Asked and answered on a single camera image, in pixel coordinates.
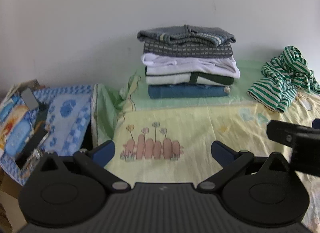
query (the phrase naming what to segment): green and white striped clothing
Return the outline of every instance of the green and white striped clothing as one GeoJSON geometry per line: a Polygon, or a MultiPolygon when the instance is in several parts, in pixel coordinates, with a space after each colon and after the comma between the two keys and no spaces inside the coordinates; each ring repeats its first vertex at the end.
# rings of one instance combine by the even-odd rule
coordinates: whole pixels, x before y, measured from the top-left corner
{"type": "Polygon", "coordinates": [[[253,83],[248,94],[272,111],[286,111],[298,88],[320,94],[313,71],[296,47],[285,47],[279,57],[263,65],[261,73],[265,78],[253,83]]]}

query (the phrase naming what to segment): blue folded shirt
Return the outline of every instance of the blue folded shirt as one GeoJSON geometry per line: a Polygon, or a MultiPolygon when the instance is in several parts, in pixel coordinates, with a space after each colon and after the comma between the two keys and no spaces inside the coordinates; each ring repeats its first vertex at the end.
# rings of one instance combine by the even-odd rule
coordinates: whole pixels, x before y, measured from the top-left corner
{"type": "Polygon", "coordinates": [[[159,85],[148,86],[149,96],[152,99],[159,98],[195,98],[195,97],[217,97],[228,96],[228,86],[209,85],[159,85]]]}

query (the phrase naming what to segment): white wall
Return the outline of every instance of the white wall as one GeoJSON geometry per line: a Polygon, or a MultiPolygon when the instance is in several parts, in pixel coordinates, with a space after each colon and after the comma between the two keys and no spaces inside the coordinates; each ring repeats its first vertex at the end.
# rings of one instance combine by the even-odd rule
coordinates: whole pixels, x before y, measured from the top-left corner
{"type": "Polygon", "coordinates": [[[295,45],[320,77],[320,0],[0,0],[0,89],[120,87],[140,64],[140,29],[194,24],[233,33],[236,59],[269,60],[295,45]]]}

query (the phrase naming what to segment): yellow bedsheet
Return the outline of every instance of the yellow bedsheet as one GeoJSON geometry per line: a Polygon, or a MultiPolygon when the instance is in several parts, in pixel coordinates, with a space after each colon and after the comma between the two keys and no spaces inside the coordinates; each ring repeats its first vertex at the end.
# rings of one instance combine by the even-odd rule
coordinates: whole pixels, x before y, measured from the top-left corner
{"type": "MultiPolygon", "coordinates": [[[[236,151],[246,149],[256,156],[281,152],[289,159],[289,147],[268,140],[269,120],[311,126],[320,117],[320,97],[298,93],[292,106],[280,114],[260,103],[133,111],[121,116],[115,131],[115,157],[105,167],[127,181],[199,182],[221,166],[211,157],[211,144],[219,140],[236,151]]],[[[298,173],[310,194],[304,224],[320,232],[320,179],[298,173]]]]}

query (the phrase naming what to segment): patterned gray sweater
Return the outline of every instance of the patterned gray sweater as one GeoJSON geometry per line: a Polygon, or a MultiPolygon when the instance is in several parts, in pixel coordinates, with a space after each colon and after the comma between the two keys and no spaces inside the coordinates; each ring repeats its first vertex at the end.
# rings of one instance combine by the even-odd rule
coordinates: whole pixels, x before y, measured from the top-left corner
{"type": "Polygon", "coordinates": [[[167,44],[146,38],[143,46],[143,53],[153,53],[159,56],[221,59],[232,56],[232,48],[228,41],[213,48],[200,43],[186,42],[183,44],[167,44]]]}
{"type": "Polygon", "coordinates": [[[137,38],[140,41],[149,38],[166,44],[200,43],[213,48],[226,41],[236,42],[234,35],[223,29],[190,25],[141,30],[138,32],[137,38]]]}

